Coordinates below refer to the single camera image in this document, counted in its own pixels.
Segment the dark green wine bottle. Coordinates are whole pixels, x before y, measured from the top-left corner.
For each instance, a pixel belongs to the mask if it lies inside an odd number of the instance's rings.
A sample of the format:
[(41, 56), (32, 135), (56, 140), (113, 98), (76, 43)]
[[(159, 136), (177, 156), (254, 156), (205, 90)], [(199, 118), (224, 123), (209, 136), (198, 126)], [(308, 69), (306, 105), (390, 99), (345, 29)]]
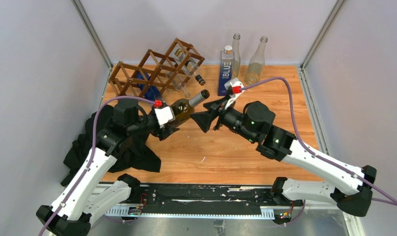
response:
[(195, 111), (195, 107), (201, 102), (208, 99), (210, 92), (203, 89), (190, 99), (181, 98), (170, 105), (174, 113), (174, 120), (168, 123), (171, 127), (178, 127), (190, 118), (190, 115)]

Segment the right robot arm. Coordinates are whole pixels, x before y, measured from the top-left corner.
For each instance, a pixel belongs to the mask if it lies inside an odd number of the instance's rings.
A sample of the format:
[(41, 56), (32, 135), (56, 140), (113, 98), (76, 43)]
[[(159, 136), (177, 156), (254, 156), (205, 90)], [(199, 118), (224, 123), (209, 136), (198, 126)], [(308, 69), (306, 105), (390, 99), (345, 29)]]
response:
[(354, 167), (321, 153), (297, 137), (273, 124), (275, 113), (256, 101), (248, 103), (242, 112), (227, 105), (226, 99), (204, 104), (205, 111), (190, 115), (203, 132), (217, 120), (214, 130), (226, 126), (251, 143), (262, 156), (299, 166), (322, 181), (298, 181), (276, 178), (271, 188), (271, 200), (277, 205), (297, 200), (329, 203), (350, 215), (366, 216), (372, 201), (372, 190), (361, 179), (374, 182), (377, 170), (369, 165)]

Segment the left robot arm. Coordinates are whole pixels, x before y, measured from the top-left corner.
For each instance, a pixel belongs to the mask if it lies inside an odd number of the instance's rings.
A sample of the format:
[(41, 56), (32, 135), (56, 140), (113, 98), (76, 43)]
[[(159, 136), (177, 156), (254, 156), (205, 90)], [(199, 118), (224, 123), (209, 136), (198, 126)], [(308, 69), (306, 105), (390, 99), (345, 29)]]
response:
[(99, 130), (97, 123), (106, 101), (95, 112), (92, 141), (82, 166), (64, 191), (50, 205), (41, 205), (36, 216), (43, 223), (39, 235), (50, 231), (56, 236), (86, 236), (93, 224), (116, 204), (140, 199), (140, 182), (124, 174), (112, 186), (94, 198), (91, 194), (104, 174), (128, 149), (136, 135), (156, 132), (160, 139), (169, 135), (169, 123), (175, 120), (171, 106), (160, 100), (136, 96), (118, 96), (108, 126)]

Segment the clear bottle dark label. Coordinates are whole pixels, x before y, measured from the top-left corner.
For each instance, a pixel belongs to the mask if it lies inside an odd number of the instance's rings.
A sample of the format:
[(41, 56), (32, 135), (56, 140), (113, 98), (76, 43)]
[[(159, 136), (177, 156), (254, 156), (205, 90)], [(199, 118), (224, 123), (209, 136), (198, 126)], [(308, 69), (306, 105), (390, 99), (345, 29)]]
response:
[(252, 85), (260, 80), (263, 66), (265, 65), (265, 48), (268, 42), (267, 36), (262, 36), (254, 55), (251, 57), (245, 76), (245, 83)]
[(237, 78), (240, 70), (240, 65), (241, 65), (241, 58), (240, 58), (240, 52), (239, 52), (239, 43), (240, 43), (240, 38), (241, 35), (239, 33), (235, 33), (233, 35), (233, 40), (232, 40), (232, 50), (234, 54), (234, 63), (233, 63), (233, 68), (232, 68), (232, 77)]

